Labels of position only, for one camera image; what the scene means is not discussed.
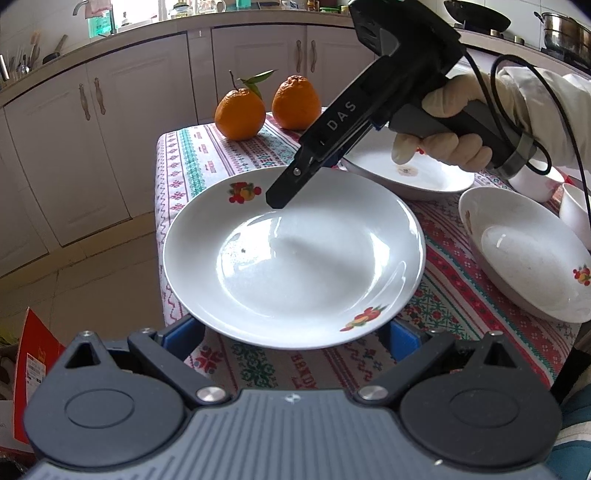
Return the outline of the right hand in cream glove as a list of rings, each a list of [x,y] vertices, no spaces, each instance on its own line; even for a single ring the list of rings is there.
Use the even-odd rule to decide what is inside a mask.
[[[501,72],[496,77],[496,86],[501,105],[509,118],[516,125],[530,131],[525,99],[511,76]],[[422,106],[435,117],[447,118],[458,114],[474,100],[486,101],[483,89],[474,74],[463,74],[455,76],[443,88],[428,94]],[[440,162],[458,166],[467,172],[484,170],[493,155],[492,150],[484,146],[483,140],[476,134],[459,137],[455,133],[441,133],[419,139],[398,133],[394,139],[392,160],[398,165],[404,165],[418,149]]]

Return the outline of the white right sleeve forearm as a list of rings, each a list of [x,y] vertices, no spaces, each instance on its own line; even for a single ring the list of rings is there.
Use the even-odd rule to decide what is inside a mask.
[[[538,71],[540,77],[525,67],[505,67],[501,72],[517,84],[530,117],[528,133],[547,149],[552,162],[570,169],[582,165],[589,171],[590,81],[546,69]]]

